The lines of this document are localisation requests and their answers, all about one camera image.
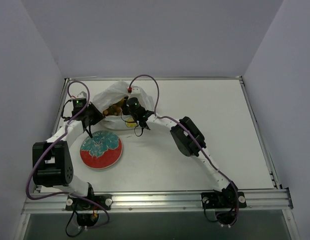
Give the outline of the fake longan bunch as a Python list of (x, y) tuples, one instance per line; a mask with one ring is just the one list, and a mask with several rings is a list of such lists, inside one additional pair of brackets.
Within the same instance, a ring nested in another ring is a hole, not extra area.
[(122, 113), (122, 106), (124, 104), (125, 98), (122, 98), (119, 102), (110, 105), (107, 109), (103, 111), (104, 116), (118, 116)]

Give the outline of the white plastic bag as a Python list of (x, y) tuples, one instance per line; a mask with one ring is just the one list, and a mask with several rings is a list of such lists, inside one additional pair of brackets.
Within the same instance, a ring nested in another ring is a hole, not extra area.
[[(119, 102), (122, 98), (129, 97), (128, 94), (129, 84), (122, 80), (115, 82), (103, 92), (94, 96), (92, 104), (103, 113), (110, 105)], [(141, 96), (137, 96), (139, 103), (147, 110), (153, 110), (155, 107), (154, 100), (152, 96), (148, 95), (141, 87)], [(121, 131), (133, 129), (136, 125), (132, 123), (132, 118), (130, 115), (124, 116), (120, 114), (118, 116), (106, 116), (99, 124), (107, 129)]]

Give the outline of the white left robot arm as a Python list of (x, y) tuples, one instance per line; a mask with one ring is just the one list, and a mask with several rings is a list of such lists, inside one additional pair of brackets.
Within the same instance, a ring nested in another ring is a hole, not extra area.
[(73, 98), (72, 103), (72, 117), (66, 118), (52, 137), (33, 145), (33, 171), (30, 179), (36, 185), (78, 196), (78, 205), (89, 210), (95, 205), (95, 196), (89, 193), (91, 185), (74, 174), (70, 147), (83, 133), (92, 138), (91, 126), (100, 122), (104, 116), (84, 97)]

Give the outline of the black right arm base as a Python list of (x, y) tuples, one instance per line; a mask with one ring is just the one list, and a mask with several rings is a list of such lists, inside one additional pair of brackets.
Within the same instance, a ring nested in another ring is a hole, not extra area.
[(243, 192), (224, 189), (222, 192), (201, 193), (203, 214), (210, 223), (219, 223), (221, 227), (232, 227), (238, 220), (239, 209), (247, 207)]

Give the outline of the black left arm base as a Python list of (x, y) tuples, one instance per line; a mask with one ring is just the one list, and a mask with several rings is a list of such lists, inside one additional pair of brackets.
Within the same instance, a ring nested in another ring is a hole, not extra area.
[(112, 205), (112, 195), (91, 195), (83, 198), (68, 196), (65, 210), (74, 212), (76, 223), (83, 228), (96, 228), (110, 222), (108, 211)]

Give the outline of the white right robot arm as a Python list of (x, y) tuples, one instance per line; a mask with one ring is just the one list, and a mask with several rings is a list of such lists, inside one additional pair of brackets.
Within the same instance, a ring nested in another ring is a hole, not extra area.
[(153, 125), (169, 129), (178, 150), (184, 156), (193, 158), (204, 171), (212, 189), (217, 192), (218, 203), (226, 207), (234, 202), (238, 197), (238, 188), (206, 150), (205, 137), (191, 118), (185, 116), (177, 120), (157, 115), (154, 111), (146, 110), (136, 97), (128, 98), (124, 105), (124, 114), (130, 115), (142, 130), (150, 130)]

